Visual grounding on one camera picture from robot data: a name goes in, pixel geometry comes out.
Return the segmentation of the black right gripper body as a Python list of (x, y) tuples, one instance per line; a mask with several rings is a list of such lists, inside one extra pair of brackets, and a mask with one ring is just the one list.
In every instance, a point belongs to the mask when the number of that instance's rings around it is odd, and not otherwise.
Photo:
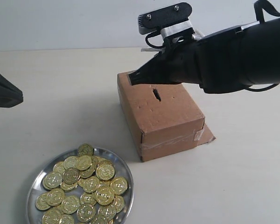
[(198, 84), (203, 85), (199, 56), (204, 41), (176, 47), (170, 54), (154, 56), (154, 84)]

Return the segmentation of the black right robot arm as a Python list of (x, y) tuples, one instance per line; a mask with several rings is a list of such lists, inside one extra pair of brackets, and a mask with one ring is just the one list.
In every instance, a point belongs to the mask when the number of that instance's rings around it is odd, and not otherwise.
[(197, 84), (208, 94), (267, 91), (280, 84), (280, 12), (267, 0), (254, 3), (255, 22), (204, 36), (180, 2), (139, 15), (139, 33), (155, 56), (129, 74), (131, 85)]

